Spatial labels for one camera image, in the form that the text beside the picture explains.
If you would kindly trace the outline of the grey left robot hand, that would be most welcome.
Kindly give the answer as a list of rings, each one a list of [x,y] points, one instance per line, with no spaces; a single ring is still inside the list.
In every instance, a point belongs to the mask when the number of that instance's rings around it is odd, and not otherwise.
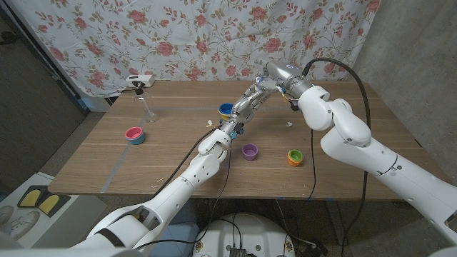
[[[272,91],[256,84],[250,85],[235,102],[227,121],[219,127],[228,136],[242,134],[244,126],[255,116],[256,111],[271,96]]]

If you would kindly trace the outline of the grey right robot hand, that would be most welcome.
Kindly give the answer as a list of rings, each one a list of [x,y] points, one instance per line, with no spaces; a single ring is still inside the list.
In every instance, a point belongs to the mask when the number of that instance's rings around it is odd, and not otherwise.
[[[299,99],[312,85],[302,78],[302,70],[294,65],[278,61],[265,61],[257,59],[255,64],[261,65],[268,77],[276,80],[292,97]]]

